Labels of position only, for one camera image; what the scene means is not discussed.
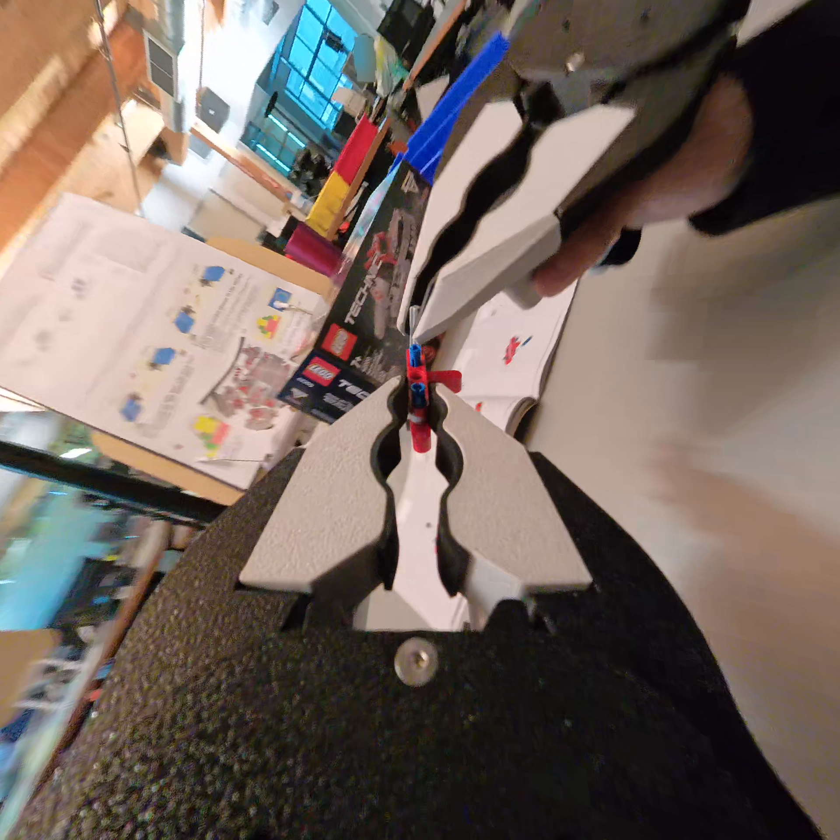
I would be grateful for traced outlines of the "grey desk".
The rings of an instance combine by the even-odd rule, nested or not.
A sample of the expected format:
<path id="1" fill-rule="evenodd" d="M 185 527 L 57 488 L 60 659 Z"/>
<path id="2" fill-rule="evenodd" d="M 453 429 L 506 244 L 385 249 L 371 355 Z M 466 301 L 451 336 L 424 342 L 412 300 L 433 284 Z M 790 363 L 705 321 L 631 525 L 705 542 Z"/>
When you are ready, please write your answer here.
<path id="1" fill-rule="evenodd" d="M 644 232 L 581 281 L 529 446 L 692 612 L 753 736 L 838 838 L 838 200 Z"/>

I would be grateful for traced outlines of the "wooden display board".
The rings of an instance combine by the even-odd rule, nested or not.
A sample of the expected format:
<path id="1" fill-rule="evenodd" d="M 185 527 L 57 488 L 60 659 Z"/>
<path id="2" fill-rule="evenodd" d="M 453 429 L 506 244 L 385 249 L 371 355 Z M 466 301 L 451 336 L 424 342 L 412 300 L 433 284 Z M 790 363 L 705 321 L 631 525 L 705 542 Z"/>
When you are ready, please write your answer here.
<path id="1" fill-rule="evenodd" d="M 334 288 L 330 278 L 261 245 L 226 237 L 210 237 L 206 244 L 275 277 L 289 280 L 307 291 L 316 292 L 324 301 L 329 301 L 333 296 Z M 93 431 L 91 441 L 113 462 L 126 465 L 144 476 L 151 476 L 154 480 L 162 481 L 195 497 L 230 506 L 244 495 L 243 490 L 118 437 Z"/>

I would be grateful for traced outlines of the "metal air duct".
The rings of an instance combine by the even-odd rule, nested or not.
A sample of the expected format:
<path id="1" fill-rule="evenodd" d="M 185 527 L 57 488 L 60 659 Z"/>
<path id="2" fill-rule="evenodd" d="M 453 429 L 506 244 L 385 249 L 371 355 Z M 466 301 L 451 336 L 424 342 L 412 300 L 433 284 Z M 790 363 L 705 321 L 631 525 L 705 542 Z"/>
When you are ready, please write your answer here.
<path id="1" fill-rule="evenodd" d="M 148 76 L 165 127 L 178 134 L 188 134 L 196 116 L 201 10 L 196 1 L 153 1 L 142 12 Z"/>

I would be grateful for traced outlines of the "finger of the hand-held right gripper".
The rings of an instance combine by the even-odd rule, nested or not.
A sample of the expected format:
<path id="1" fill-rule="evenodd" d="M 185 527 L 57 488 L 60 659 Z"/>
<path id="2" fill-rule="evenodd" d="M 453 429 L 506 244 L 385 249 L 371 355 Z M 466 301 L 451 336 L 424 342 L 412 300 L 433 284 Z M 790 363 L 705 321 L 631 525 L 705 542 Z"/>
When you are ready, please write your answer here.
<path id="1" fill-rule="evenodd" d="M 421 312 L 417 342 L 446 332 L 503 291 L 520 308 L 539 302 L 525 282 L 560 246 L 555 211 L 634 116 L 633 108 L 602 104 L 548 128 L 535 143 L 519 186 L 482 220 L 465 256 L 436 286 Z"/>
<path id="2" fill-rule="evenodd" d="M 445 272 L 466 255 L 479 225 L 519 186 L 527 168 L 527 120 L 518 100 L 485 105 L 435 176 L 406 281 L 400 319 L 425 312 Z"/>

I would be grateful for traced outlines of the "red storage bin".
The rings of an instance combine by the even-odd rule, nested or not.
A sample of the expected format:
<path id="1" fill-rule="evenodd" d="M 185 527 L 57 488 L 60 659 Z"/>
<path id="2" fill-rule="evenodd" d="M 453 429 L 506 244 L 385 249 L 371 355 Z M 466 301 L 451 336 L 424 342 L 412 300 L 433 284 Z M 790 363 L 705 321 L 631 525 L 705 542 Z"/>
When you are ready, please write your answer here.
<path id="1" fill-rule="evenodd" d="M 343 198 L 358 192 L 390 128 L 389 118 L 380 125 L 374 125 L 366 117 L 357 123 L 332 168 L 344 187 Z"/>

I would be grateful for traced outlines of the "printed instruction sheet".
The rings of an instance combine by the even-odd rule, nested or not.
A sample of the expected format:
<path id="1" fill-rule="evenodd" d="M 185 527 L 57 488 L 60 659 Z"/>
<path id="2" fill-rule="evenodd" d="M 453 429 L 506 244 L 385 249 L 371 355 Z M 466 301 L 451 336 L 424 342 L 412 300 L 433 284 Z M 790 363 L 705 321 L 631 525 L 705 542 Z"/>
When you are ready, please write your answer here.
<path id="1" fill-rule="evenodd" d="M 287 272 L 63 193 L 2 274 L 1 383 L 246 490 L 292 440 L 279 393 L 326 311 Z"/>

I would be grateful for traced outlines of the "person's right forearm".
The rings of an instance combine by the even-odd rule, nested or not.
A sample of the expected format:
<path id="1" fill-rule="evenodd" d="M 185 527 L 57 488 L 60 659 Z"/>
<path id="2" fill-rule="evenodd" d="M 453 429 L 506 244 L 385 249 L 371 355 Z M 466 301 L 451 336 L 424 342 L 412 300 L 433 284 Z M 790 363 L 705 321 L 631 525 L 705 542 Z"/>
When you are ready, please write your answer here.
<path id="1" fill-rule="evenodd" d="M 811 1 L 736 48 L 725 67 L 744 89 L 752 140 L 724 201 L 689 219 L 725 235 L 839 193 L 839 2 Z"/>

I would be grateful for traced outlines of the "open instruction booklet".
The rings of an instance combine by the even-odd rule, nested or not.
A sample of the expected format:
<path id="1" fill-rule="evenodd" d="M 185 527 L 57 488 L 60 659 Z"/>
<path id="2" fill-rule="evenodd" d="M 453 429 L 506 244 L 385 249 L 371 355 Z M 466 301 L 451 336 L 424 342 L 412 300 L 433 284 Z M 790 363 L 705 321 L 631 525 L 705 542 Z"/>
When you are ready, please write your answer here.
<path id="1" fill-rule="evenodd" d="M 437 361 L 463 375 L 461 398 L 506 434 L 514 435 L 540 400 L 574 293 L 575 284 L 528 310 L 501 293 L 441 344 Z M 393 589 L 374 590 L 353 624 L 369 631 L 458 631 L 469 608 L 463 596 L 450 597 L 438 577 L 435 540 L 445 479 L 435 467 L 436 444 L 420 455 L 407 432 L 401 441 L 403 461 L 388 479 L 401 550 Z"/>

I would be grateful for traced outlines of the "magenta storage bin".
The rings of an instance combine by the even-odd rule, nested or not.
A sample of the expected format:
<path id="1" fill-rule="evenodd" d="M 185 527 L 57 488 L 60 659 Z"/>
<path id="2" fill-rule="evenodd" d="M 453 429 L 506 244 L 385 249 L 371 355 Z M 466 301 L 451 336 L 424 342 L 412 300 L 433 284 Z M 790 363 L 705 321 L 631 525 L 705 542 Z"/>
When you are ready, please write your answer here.
<path id="1" fill-rule="evenodd" d="M 290 217 L 283 227 L 282 253 L 298 264 L 333 277 L 343 262 L 343 252 L 334 243 L 296 217 Z"/>

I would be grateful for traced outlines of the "black toy set box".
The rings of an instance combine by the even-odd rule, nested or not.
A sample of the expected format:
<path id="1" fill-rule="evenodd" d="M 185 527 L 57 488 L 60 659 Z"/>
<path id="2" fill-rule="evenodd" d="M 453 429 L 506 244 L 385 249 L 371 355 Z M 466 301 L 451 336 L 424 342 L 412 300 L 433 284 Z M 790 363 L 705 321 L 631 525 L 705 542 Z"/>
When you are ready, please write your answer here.
<path id="1" fill-rule="evenodd" d="M 307 357 L 279 393 L 332 424 L 405 370 L 397 326 L 430 186 L 406 161 L 373 191 L 343 252 L 339 290 Z"/>

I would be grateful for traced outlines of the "yellow storage bin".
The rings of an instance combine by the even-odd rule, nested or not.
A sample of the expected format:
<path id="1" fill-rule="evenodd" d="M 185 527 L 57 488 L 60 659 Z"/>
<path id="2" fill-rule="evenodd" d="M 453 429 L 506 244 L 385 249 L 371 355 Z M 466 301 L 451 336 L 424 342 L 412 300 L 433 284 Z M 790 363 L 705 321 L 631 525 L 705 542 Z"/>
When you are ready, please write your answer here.
<path id="1" fill-rule="evenodd" d="M 331 172 L 314 200 L 306 218 L 307 226 L 321 237 L 333 240 L 356 192 L 340 173 Z"/>

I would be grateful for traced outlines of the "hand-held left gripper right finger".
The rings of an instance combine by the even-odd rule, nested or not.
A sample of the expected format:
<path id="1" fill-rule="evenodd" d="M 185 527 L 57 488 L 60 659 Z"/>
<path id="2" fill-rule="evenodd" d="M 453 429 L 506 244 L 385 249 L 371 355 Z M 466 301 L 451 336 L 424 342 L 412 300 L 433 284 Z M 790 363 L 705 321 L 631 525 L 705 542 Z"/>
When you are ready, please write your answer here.
<path id="1" fill-rule="evenodd" d="M 470 625 L 498 604 L 582 592 L 593 579 L 530 453 L 449 389 L 436 390 L 437 568 Z"/>

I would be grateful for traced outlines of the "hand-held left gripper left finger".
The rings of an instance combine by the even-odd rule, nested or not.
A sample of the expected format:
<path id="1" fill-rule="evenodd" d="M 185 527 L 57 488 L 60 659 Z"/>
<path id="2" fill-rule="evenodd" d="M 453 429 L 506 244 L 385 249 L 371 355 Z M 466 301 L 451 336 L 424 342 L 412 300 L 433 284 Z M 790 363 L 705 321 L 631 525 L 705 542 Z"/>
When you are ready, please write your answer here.
<path id="1" fill-rule="evenodd" d="M 371 593 L 393 590 L 388 479 L 403 459 L 406 399 L 406 378 L 393 377 L 305 448 L 238 579 L 293 598 L 283 625 L 352 625 Z"/>

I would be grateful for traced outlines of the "large window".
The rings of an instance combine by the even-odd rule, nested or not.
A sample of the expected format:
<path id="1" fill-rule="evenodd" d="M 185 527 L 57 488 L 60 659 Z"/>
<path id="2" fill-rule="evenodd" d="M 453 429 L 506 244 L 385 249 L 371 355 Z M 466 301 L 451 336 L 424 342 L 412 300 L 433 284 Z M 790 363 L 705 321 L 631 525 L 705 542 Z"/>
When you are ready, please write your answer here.
<path id="1" fill-rule="evenodd" d="M 326 1 L 306 2 L 255 83 L 241 142 L 289 177 L 306 149 L 334 161 L 357 118 L 333 99 L 356 33 Z"/>

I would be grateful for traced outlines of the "red toy brick assembly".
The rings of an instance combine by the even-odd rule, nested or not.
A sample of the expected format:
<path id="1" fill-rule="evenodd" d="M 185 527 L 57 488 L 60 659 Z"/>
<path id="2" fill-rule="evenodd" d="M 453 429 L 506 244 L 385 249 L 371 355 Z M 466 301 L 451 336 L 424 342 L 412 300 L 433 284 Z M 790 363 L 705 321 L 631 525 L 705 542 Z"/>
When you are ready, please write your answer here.
<path id="1" fill-rule="evenodd" d="M 406 351 L 407 380 L 407 425 L 411 434 L 414 452 L 424 455 L 432 446 L 432 428 L 428 422 L 431 405 L 430 385 L 445 385 L 459 393 L 463 384 L 460 371 L 429 371 L 424 348 L 411 343 Z"/>

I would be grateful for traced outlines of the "black metal rail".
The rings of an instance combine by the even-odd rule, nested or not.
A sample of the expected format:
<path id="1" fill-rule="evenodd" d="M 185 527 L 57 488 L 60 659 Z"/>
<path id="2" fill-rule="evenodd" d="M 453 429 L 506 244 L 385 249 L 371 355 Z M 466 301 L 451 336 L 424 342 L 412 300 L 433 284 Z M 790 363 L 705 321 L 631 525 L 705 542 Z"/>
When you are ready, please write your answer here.
<path id="1" fill-rule="evenodd" d="M 1 443 L 1 467 L 27 478 L 83 490 L 114 502 L 121 508 L 175 524 L 203 527 L 226 510 L 225 505 L 190 496 L 176 488 L 121 476 L 106 469 L 5 441 Z"/>

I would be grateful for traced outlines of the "blue plastic bin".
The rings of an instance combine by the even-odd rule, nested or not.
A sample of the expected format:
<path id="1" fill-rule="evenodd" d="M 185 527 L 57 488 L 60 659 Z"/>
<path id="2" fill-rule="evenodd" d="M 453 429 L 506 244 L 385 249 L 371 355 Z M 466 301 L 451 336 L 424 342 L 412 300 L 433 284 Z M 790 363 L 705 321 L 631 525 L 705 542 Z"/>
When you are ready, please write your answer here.
<path id="1" fill-rule="evenodd" d="M 429 117 L 408 141 L 406 152 L 396 156 L 389 172 L 393 172 L 405 162 L 411 165 L 427 183 L 433 183 L 438 164 L 459 114 L 478 87 L 498 67 L 507 54 L 509 45 L 509 40 L 502 33 L 493 35 L 458 78 L 448 86 Z"/>

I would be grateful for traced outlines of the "person's right hand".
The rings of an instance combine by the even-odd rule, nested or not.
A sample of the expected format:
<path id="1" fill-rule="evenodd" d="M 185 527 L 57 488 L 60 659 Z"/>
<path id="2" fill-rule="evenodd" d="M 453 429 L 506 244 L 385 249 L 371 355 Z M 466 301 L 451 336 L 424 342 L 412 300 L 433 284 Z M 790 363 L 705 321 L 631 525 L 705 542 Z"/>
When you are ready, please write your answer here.
<path id="1" fill-rule="evenodd" d="M 724 73 L 703 98 L 686 141 L 655 172 L 608 197 L 532 275 L 543 298 L 596 266 L 624 229 L 692 217 L 739 184 L 753 140 L 753 113 L 741 81 Z"/>

